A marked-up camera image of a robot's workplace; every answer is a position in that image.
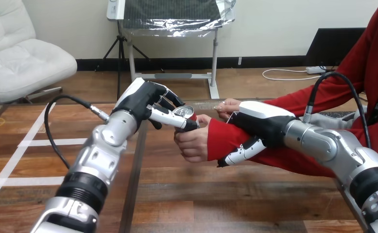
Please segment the soda can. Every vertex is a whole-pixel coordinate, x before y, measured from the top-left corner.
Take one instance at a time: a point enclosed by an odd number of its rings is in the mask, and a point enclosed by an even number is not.
[[[193,107],[187,106],[187,105],[181,106],[181,107],[175,108],[175,110],[173,110],[172,113],[178,116],[184,117],[186,119],[191,119],[191,120],[196,121],[198,128],[200,128],[199,121],[196,117],[195,110],[193,109]],[[179,133],[185,132],[184,129],[180,129],[180,128],[175,128],[175,129]]]

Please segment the white armchair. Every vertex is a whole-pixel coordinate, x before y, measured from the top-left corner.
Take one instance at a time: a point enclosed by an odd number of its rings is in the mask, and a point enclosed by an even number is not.
[[[76,73],[76,60],[63,49],[37,40],[21,0],[0,0],[0,103],[28,96]]]

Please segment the robotic arm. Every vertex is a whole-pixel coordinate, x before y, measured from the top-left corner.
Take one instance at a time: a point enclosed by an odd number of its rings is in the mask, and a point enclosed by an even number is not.
[[[378,154],[352,133],[306,124],[284,109],[255,101],[242,102],[228,123],[253,137],[218,161],[219,166],[251,158],[266,147],[286,146],[311,156],[335,173],[364,230],[378,233]]]
[[[97,126],[84,143],[55,197],[31,233],[93,233],[99,213],[110,192],[127,139],[134,135],[144,120],[155,128],[173,125],[184,131],[198,128],[196,121],[173,114],[184,103],[167,87],[137,78],[120,97],[106,124]],[[92,110],[101,115],[99,109]]]

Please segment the red shirt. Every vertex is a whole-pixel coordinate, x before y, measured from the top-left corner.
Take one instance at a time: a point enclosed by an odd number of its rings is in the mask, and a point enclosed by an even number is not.
[[[342,61],[337,72],[349,78],[358,93],[365,90],[368,98],[368,118],[378,100],[378,9],[364,34]],[[266,101],[266,103],[287,109],[300,117],[305,111],[312,88],[313,86],[310,86],[275,100]],[[319,86],[313,112],[337,107],[351,98],[352,94],[347,84],[339,78],[330,77]],[[368,129],[372,147],[378,153],[378,123],[369,126]],[[354,122],[349,131],[365,146],[365,135],[360,119]],[[209,125],[208,159],[223,158],[248,138],[250,135],[234,125],[213,119]],[[288,148],[265,149],[251,160],[296,173],[334,177],[332,171],[319,165],[311,157]]]

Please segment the white power cord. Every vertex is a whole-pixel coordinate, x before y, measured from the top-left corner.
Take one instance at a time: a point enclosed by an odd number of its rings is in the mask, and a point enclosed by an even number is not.
[[[301,81],[301,80],[309,80],[309,79],[317,79],[320,76],[316,76],[316,77],[310,77],[310,78],[303,78],[303,79],[273,79],[273,78],[268,78],[265,76],[265,73],[266,72],[269,72],[269,71],[287,71],[287,72],[294,72],[294,73],[305,73],[307,72],[306,70],[288,70],[288,69],[269,69],[269,70],[266,70],[262,73],[262,76],[265,78],[265,79],[269,79],[269,80],[275,80],[275,81]]]

